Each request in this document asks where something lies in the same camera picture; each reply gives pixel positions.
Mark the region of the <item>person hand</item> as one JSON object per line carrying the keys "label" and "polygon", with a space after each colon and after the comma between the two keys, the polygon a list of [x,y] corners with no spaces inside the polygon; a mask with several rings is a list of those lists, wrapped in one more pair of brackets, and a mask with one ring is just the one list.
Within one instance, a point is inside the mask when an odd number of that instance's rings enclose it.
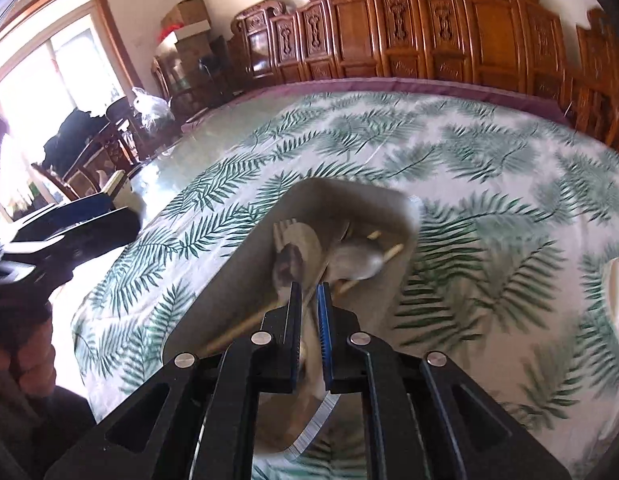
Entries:
{"label": "person hand", "polygon": [[21,406],[52,395],[55,348],[50,304],[0,306],[0,402]]}

